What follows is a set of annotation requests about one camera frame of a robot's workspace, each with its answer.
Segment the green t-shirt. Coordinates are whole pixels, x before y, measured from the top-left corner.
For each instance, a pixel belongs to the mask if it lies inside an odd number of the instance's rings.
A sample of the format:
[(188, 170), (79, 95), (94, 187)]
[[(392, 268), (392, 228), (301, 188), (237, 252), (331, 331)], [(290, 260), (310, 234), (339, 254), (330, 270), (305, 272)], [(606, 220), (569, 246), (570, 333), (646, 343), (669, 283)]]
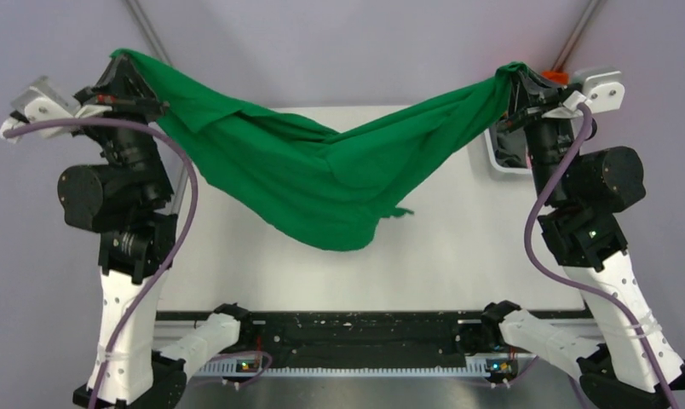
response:
[(522, 62), (346, 131), (217, 92), (132, 49), (130, 58), (168, 104), (158, 126), (212, 186), (305, 245), (357, 251), (383, 218), (454, 153), (507, 111)]

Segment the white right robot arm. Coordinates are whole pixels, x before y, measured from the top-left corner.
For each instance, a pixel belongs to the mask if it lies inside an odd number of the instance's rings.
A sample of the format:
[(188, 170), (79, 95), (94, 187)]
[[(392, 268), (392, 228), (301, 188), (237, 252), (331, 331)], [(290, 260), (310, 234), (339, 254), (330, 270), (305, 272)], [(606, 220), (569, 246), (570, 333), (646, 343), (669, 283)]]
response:
[(622, 106), (622, 74), (591, 69), (558, 84), (522, 64), (509, 69), (509, 107), (497, 130), (522, 130), (526, 137), (538, 194), (524, 227), (527, 257), (541, 267), (532, 248), (533, 228), (540, 226), (563, 270), (553, 280), (580, 292), (602, 340), (502, 301), (485, 307), (481, 341), (492, 351), (536, 355), (565, 372), (599, 408), (673, 408), (674, 394), (685, 390), (685, 359), (668, 343), (637, 284), (616, 218), (645, 197), (642, 161), (630, 147), (581, 153), (595, 132), (595, 115)]

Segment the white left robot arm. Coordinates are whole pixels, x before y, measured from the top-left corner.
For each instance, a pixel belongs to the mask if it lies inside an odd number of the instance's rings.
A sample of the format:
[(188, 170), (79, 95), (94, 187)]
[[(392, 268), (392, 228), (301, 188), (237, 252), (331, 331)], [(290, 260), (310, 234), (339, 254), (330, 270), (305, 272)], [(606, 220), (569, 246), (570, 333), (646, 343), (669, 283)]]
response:
[(72, 400), (88, 408), (173, 408), (215, 355), (251, 347), (250, 314), (223, 304), (188, 335), (153, 347), (165, 274), (189, 230), (177, 214), (163, 213), (174, 191), (150, 124), (166, 106), (125, 52), (76, 99), (102, 108), (75, 131), (101, 147), (104, 163), (67, 168), (57, 192), (66, 224), (100, 236), (102, 316), (95, 367)]

